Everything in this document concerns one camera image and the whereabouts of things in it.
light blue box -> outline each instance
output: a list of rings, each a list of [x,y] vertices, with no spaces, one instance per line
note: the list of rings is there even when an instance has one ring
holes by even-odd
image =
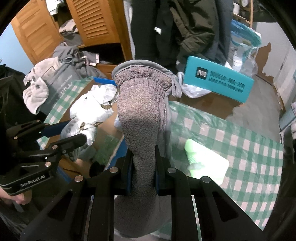
[[[195,85],[245,103],[254,80],[220,64],[189,56],[184,75],[185,84]]]

metal rivet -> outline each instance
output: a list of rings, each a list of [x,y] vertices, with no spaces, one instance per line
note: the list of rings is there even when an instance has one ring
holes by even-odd
[[[109,170],[110,170],[110,172],[112,172],[112,173],[116,173],[116,172],[118,172],[118,168],[117,168],[117,167],[111,167]]]
[[[74,180],[75,180],[76,182],[81,182],[81,181],[83,180],[83,176],[78,175],[78,176],[76,176],[76,177],[74,178]]]
[[[169,173],[176,173],[177,170],[176,170],[176,168],[170,167],[170,168],[168,168],[168,172]]]
[[[45,163],[45,166],[46,167],[50,167],[52,165],[52,163],[50,162],[50,161],[47,161],[46,163]]]
[[[211,181],[211,179],[209,177],[202,177],[202,181],[204,183],[209,183]]]

blue wall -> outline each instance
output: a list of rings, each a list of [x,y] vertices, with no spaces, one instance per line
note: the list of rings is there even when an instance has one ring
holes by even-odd
[[[27,74],[31,71],[33,64],[27,57],[20,45],[11,24],[7,26],[0,36],[0,57],[1,64]]]

checkered pattern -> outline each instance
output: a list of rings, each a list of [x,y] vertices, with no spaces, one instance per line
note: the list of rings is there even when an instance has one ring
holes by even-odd
[[[79,95],[79,93],[87,86],[87,84],[92,80],[92,78],[82,79],[80,81],[75,81],[72,85],[65,91],[61,98],[52,108],[51,112],[46,117],[44,123],[56,124],[59,123],[67,109]],[[45,149],[49,138],[42,137],[38,139],[38,144],[41,149]]]
[[[169,105],[172,111],[169,159],[177,169],[188,172],[190,163],[184,150],[187,139],[226,158],[230,166],[221,188],[263,229],[279,191],[282,145],[184,104],[169,102]]]

louvered door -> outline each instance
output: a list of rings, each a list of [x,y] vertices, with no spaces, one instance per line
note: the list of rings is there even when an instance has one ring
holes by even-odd
[[[85,46],[118,43],[108,0],[67,0]]]
[[[33,64],[50,58],[62,41],[42,0],[28,2],[11,21],[11,25]]]

